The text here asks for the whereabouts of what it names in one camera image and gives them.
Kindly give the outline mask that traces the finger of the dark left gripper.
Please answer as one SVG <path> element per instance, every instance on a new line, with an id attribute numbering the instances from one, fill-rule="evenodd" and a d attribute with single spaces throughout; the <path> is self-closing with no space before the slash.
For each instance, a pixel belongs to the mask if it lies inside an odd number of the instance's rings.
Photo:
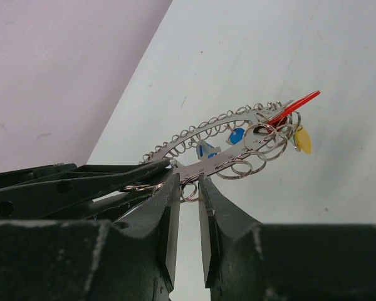
<path id="1" fill-rule="evenodd" d="M 84 165 L 0 189 L 0 219 L 41 219 L 72 205 L 147 184 L 169 160 L 139 165 Z"/>
<path id="2" fill-rule="evenodd" d="M 77 168 L 74 163 L 30 167 L 0 173 L 0 189 Z"/>

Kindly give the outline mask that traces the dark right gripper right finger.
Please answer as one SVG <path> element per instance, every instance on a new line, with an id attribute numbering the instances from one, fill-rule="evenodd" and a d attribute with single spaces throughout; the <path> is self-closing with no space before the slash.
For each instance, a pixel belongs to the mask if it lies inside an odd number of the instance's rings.
<path id="1" fill-rule="evenodd" d="M 199 177 L 212 300 L 376 300 L 376 224 L 263 224 Z"/>

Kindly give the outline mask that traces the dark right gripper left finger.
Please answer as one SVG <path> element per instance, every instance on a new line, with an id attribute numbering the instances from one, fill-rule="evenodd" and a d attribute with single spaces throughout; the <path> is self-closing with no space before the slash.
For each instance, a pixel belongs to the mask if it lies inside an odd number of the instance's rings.
<path id="1" fill-rule="evenodd" d="M 115 223 L 0 221 L 0 300 L 167 300 L 179 180 Z"/>

